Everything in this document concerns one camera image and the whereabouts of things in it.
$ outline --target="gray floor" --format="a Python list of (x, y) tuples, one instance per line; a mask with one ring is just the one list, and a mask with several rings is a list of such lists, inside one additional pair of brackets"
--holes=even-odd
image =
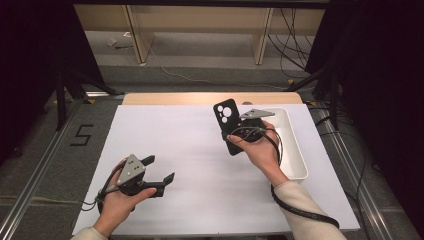
[[(297, 82), (308, 75), (286, 59), (281, 61), (280, 54), (269, 42), (263, 64), (255, 65), (247, 35), (157, 34), (148, 61), (141, 66), (130, 47), (131, 38), (125, 37), (124, 33), (87, 32), (87, 37), (106, 83), (126, 92), (281, 91), (289, 86), (288, 80)], [(108, 46), (111, 38), (117, 41), (114, 46)], [(308, 37), (308, 40), (313, 41), (313, 37)], [(299, 38), (299, 44), (303, 51), (309, 51), (310, 46), (305, 38)], [(287, 50), (286, 53), (301, 64), (298, 54)], [(97, 91), (91, 86), (86, 88), (87, 91)], [(312, 89), (313, 84), (299, 91), (304, 101), (314, 100), (311, 96)], [(11, 157), (0, 167), (0, 217), (3, 219), (14, 205), (16, 197), (27, 186), (32, 172), (40, 159), (43, 159), (43, 154), (56, 133), (54, 100), (55, 97), (52, 96), (46, 104), (47, 112), (40, 115), (26, 141), (22, 143), (23, 155)], [(35, 197), (60, 202), (34, 198), (22, 219), (19, 219), (12, 239), (71, 237), (73, 224), (81, 208), (78, 201), (85, 197), (114, 112), (120, 103), (119, 98), (98, 98), (92, 104), (74, 101), (67, 105), (73, 112), (69, 126), (34, 194)], [(326, 114), (325, 110), (311, 109), (315, 122)], [(365, 164), (361, 190), (366, 188), (389, 234), (389, 237), (381, 237), (379, 226), (376, 227), (369, 220), (376, 216), (370, 214), (364, 202), (361, 202), (361, 212), (370, 238), (420, 239), (384, 178), (371, 166), (372, 156), (366, 146), (363, 146), (354, 124), (342, 106), (339, 108), (338, 120), (339, 135), (354, 166), (362, 169)], [(84, 133), (92, 136), (89, 144), (86, 147), (71, 146), (83, 140), (75, 138), (81, 124), (92, 125), (84, 128)], [(324, 146), (343, 188), (356, 197), (356, 183), (349, 177), (346, 163), (334, 144), (334, 134), (327, 134), (333, 131), (331, 125), (324, 122), (317, 128), (323, 134)], [(357, 205), (354, 201), (351, 204), (358, 219), (361, 219)], [(362, 228), (360, 231), (347, 232), (345, 236), (347, 239), (366, 239), (366, 232)]]

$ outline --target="white tray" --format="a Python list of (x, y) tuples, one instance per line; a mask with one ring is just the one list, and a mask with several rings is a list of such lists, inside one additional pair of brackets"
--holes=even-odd
[(308, 169), (297, 144), (296, 136), (289, 115), (282, 108), (264, 108), (264, 111), (275, 113), (274, 116), (264, 117), (263, 120), (274, 125), (283, 143), (283, 159), (280, 168), (291, 180), (301, 181), (308, 177)]

